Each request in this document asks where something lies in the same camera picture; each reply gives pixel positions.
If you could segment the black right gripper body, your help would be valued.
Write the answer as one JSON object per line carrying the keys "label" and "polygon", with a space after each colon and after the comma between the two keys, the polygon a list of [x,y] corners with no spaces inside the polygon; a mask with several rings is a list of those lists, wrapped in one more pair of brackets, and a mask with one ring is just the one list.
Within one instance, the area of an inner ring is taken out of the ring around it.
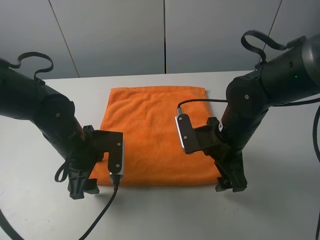
{"label": "black right gripper body", "polygon": [[206,156],[214,160],[221,175],[244,175],[242,153],[223,139],[219,131],[219,120],[216,117],[209,117],[206,121],[208,147],[203,150]]}

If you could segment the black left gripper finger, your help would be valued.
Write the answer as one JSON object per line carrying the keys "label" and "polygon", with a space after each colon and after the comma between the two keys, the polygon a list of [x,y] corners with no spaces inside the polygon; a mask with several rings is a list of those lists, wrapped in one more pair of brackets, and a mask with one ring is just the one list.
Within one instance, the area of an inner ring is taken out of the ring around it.
{"label": "black left gripper finger", "polygon": [[88,179],[83,187],[83,192],[84,193],[88,193],[90,195],[97,195],[100,193],[100,190],[98,188],[98,184],[97,184],[97,179],[96,178],[91,178]]}
{"label": "black left gripper finger", "polygon": [[73,200],[84,198],[84,185],[86,182],[86,175],[82,170],[70,169],[68,171],[68,191],[69,196]]}

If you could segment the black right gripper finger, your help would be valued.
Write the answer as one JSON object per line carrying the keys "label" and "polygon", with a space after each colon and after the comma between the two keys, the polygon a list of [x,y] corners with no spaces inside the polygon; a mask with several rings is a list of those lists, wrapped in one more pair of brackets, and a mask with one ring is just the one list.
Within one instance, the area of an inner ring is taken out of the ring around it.
{"label": "black right gripper finger", "polygon": [[241,164],[230,164],[223,168],[224,188],[235,192],[242,192],[247,188],[244,167]]}
{"label": "black right gripper finger", "polygon": [[216,192],[223,192],[229,189],[229,181],[224,180],[223,177],[218,177],[217,178],[217,184],[215,186],[215,191]]}

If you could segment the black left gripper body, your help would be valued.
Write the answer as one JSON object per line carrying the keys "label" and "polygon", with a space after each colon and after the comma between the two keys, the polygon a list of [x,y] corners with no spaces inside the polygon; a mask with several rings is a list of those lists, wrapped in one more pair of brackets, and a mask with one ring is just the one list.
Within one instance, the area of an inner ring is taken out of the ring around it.
{"label": "black left gripper body", "polygon": [[69,166],[90,175],[96,163],[101,162],[104,157],[104,153],[96,145],[98,131],[92,125],[80,126],[77,130],[67,150]]}

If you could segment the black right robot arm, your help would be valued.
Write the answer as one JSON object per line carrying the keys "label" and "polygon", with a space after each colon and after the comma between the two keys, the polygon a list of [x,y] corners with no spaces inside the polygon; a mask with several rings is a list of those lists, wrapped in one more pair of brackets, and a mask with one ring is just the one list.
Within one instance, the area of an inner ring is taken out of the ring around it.
{"label": "black right robot arm", "polygon": [[220,173],[215,190],[241,192],[247,188],[242,151],[271,107],[283,107],[320,92],[320,37],[296,38],[279,44],[266,34],[249,30],[272,49],[281,51],[267,60],[265,52],[249,44],[242,45],[260,56],[255,70],[234,78],[226,89],[227,106],[221,119],[210,117],[213,146],[204,151],[214,160]]}

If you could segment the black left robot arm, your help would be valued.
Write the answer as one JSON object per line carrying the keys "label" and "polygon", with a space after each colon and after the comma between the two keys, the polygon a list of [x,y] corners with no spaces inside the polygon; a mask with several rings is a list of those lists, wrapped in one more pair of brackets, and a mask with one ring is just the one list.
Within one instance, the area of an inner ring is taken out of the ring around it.
{"label": "black left robot arm", "polygon": [[90,178],[95,164],[103,153],[95,149],[92,125],[81,126],[75,117],[75,104],[65,95],[46,85],[34,76],[20,74],[22,60],[38,57],[52,62],[46,54],[26,52],[17,58],[17,64],[0,60],[0,114],[2,116],[32,122],[44,138],[64,159],[55,174],[56,182],[68,179],[69,196],[84,198],[100,192],[97,180]]}

